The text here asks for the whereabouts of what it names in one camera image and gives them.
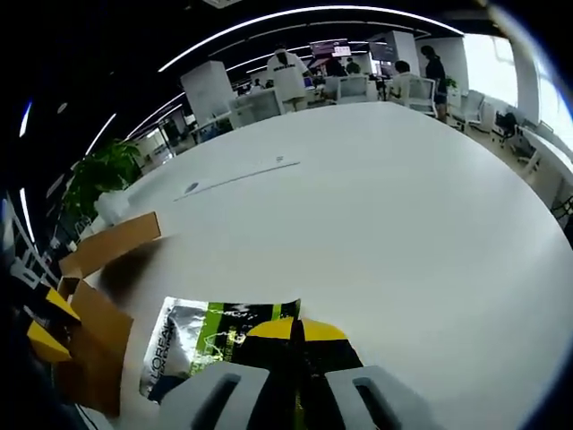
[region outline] ceiling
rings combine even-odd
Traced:
[[[124,138],[181,93],[179,76],[208,59],[231,67],[271,53],[278,42],[300,47],[320,39],[364,40],[400,30],[395,26],[407,27],[417,37],[455,35],[435,24],[391,13],[297,13],[230,32],[158,72],[187,48],[238,23],[325,4],[386,7],[433,18],[463,32],[499,34],[472,0],[242,0],[222,10],[202,0],[20,2],[13,15],[13,27],[18,30],[7,48],[7,89],[15,99],[10,103],[10,138],[4,143],[10,156],[4,158],[9,162],[3,167],[3,180],[12,189],[25,186],[35,195],[45,195],[81,159],[108,118],[117,113],[98,143]],[[229,72],[230,79],[240,80],[246,71],[263,64],[237,67]],[[21,118],[30,101],[27,132],[19,138]],[[58,114],[63,103],[67,107]]]

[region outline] woman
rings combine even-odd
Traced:
[[[304,109],[306,89],[304,76],[311,76],[303,60],[278,46],[275,54],[267,62],[267,72],[277,89],[278,98],[292,105],[294,111]]]
[[[422,55],[428,59],[426,65],[426,78],[436,81],[436,91],[433,97],[433,102],[436,105],[436,112],[438,119],[445,123],[448,120],[448,87],[446,85],[446,71],[440,61],[440,57],[436,55],[433,47],[425,45],[420,49]]]

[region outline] yellow cardboard flap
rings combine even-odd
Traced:
[[[141,215],[85,238],[77,251],[60,261],[60,269],[66,277],[81,279],[160,236],[155,212]]]

